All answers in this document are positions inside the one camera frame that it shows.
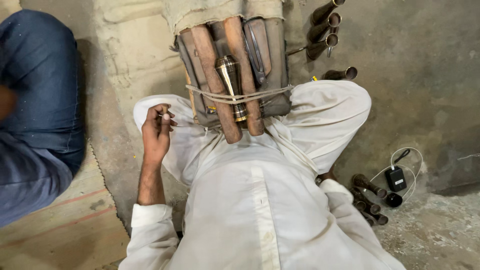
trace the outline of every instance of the hand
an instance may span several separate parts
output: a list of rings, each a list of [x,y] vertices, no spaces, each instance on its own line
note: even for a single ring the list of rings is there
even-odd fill
[[[177,122],[171,120],[173,113],[165,113],[170,104],[158,104],[148,109],[147,119],[142,126],[144,140],[144,165],[160,165],[170,148],[171,126],[177,126]]]
[[[0,121],[7,117],[15,108],[17,96],[5,86],[0,86]]]

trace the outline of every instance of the white shirt sleeve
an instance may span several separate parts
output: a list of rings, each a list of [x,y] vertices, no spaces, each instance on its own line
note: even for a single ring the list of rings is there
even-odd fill
[[[363,215],[352,205],[353,195],[337,181],[326,179],[320,188],[328,197],[330,213],[335,216],[340,229],[382,261],[388,269],[404,270],[404,266],[387,253]]]
[[[135,204],[132,214],[132,238],[127,257],[119,270],[163,269],[177,250],[179,239],[173,228],[172,207]]]

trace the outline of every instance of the shirt cuff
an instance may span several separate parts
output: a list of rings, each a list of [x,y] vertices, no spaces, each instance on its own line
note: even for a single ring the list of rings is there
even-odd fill
[[[353,195],[348,191],[346,187],[344,187],[339,182],[332,180],[332,179],[325,179],[320,183],[320,189],[323,190],[325,193],[329,192],[337,192],[343,193],[347,196],[350,203],[353,203]]]
[[[158,223],[172,218],[172,207],[164,204],[133,205],[132,228]]]

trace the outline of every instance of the knee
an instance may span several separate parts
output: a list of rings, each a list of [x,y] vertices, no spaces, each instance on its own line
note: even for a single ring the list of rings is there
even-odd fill
[[[50,14],[33,10],[22,10],[12,14],[7,20],[14,23],[12,27],[15,27],[19,33],[24,33],[26,37],[48,43],[49,46],[50,43],[75,43],[70,29]]]
[[[372,98],[363,87],[361,87],[361,91],[359,91],[357,102],[365,110],[370,111],[370,108],[372,107]]]

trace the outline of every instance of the jeans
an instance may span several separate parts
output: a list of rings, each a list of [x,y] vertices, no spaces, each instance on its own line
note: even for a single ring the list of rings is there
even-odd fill
[[[0,24],[0,84],[18,97],[0,131],[47,149],[72,175],[84,156],[77,57],[72,32],[49,14],[23,10]]]

